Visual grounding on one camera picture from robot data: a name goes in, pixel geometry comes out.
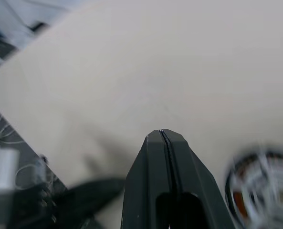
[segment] white tabletop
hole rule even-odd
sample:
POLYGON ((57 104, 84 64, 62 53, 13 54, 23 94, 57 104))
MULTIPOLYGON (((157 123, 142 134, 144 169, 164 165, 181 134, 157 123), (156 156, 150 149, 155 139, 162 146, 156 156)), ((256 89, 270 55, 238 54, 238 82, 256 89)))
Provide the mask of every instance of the white tabletop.
POLYGON ((243 147, 283 144, 283 0, 88 2, 0 67, 0 112, 67 186, 169 128, 222 188, 243 147))

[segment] beige surface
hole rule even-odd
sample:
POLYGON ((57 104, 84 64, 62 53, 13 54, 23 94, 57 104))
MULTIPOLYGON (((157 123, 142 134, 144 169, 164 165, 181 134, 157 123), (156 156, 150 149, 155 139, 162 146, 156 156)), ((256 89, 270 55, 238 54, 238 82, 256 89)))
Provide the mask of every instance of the beige surface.
POLYGON ((68 186, 169 128, 222 187, 242 147, 283 144, 283 0, 89 2, 0 68, 0 112, 68 186))

